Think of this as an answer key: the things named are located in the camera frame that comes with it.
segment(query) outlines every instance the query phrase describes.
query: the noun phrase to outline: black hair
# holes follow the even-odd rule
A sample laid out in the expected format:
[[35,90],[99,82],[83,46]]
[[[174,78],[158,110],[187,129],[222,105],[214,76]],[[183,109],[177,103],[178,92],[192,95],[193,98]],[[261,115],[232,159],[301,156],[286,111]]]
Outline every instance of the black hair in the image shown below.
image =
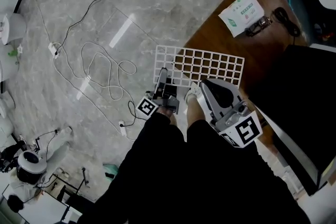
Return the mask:
[[23,201],[21,201],[16,195],[10,195],[8,197],[7,204],[14,213],[18,213],[24,207]]

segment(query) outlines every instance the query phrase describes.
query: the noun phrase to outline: white grid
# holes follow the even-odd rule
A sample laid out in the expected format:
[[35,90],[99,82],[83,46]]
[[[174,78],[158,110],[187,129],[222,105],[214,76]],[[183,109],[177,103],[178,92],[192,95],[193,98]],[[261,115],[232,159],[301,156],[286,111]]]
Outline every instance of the white grid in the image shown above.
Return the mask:
[[168,77],[173,80],[167,85],[191,87],[195,82],[199,86],[203,79],[214,78],[231,82],[239,88],[244,61],[242,57],[206,50],[158,45],[153,82],[157,82],[161,68],[165,67]]

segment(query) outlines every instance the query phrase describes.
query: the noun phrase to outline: marble floor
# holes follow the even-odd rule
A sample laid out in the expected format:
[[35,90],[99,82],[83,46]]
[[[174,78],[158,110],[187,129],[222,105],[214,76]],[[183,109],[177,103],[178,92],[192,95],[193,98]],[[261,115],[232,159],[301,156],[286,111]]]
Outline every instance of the marble floor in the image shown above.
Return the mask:
[[[93,0],[36,0],[43,14],[51,42],[62,42],[67,28],[78,21]],[[154,87],[153,64],[158,44],[184,46],[211,12],[222,0],[101,0],[88,12],[85,20],[74,27],[65,43],[68,60],[74,73],[85,77],[81,67],[81,48],[86,41],[103,46],[117,62],[132,61],[137,68],[134,75],[119,73],[121,85],[138,103],[146,90]],[[23,0],[19,9],[28,28],[25,37],[16,42],[22,44],[18,75],[6,81],[16,103],[11,118],[15,134],[22,134],[28,142],[37,134],[56,128],[71,126],[73,142],[62,168],[70,174],[69,182],[79,185],[81,168],[88,172],[88,187],[81,194],[95,201],[107,189],[102,164],[120,165],[132,143],[121,136],[104,116],[74,89],[54,69],[48,50],[48,36],[34,0]],[[86,44],[82,51],[85,72],[92,57],[101,51],[93,44]],[[103,89],[84,78],[77,79],[67,66],[62,51],[55,60],[57,69],[75,87],[80,88],[107,118],[118,125],[119,120],[131,123],[127,94],[120,101],[113,101],[108,89]],[[122,67],[132,72],[129,63]],[[111,85],[117,82],[117,65],[112,65]],[[109,62],[96,55],[90,68],[90,78],[106,86]],[[121,96],[120,89],[112,89],[113,98]],[[186,131],[184,114],[177,118],[183,132]],[[128,127],[130,138],[136,138],[141,125]]]

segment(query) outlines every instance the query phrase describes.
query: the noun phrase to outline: foot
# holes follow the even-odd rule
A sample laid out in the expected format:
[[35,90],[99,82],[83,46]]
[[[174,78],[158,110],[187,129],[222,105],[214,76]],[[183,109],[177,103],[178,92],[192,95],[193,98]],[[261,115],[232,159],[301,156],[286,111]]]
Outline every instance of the foot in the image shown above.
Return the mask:
[[189,100],[191,98],[198,98],[201,94],[201,89],[199,86],[197,86],[194,82],[191,84],[191,88],[190,90],[187,92],[187,94],[184,97],[184,101],[186,102],[186,104],[188,104]]

